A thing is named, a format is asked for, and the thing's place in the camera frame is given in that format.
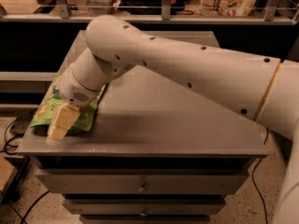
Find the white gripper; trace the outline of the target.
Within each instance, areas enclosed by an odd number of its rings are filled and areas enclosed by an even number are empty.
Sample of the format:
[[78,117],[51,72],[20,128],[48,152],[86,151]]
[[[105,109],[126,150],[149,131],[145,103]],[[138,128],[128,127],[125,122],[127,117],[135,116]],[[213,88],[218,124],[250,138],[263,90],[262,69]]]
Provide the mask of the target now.
[[46,143],[52,146],[58,145],[78,120],[78,106],[89,105],[99,94],[99,90],[89,90],[79,83],[74,68],[71,64],[57,79],[60,98],[66,103],[55,109],[48,128]]

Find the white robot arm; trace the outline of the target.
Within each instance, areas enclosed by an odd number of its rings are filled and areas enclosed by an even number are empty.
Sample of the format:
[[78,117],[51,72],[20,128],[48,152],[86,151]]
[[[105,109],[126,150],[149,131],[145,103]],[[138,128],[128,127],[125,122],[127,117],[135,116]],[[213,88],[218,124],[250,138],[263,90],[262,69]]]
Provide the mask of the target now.
[[86,28],[87,47],[57,80],[64,104],[48,130],[62,140],[103,86],[139,65],[292,140],[272,224],[298,224],[299,67],[293,61],[149,35],[102,15]]

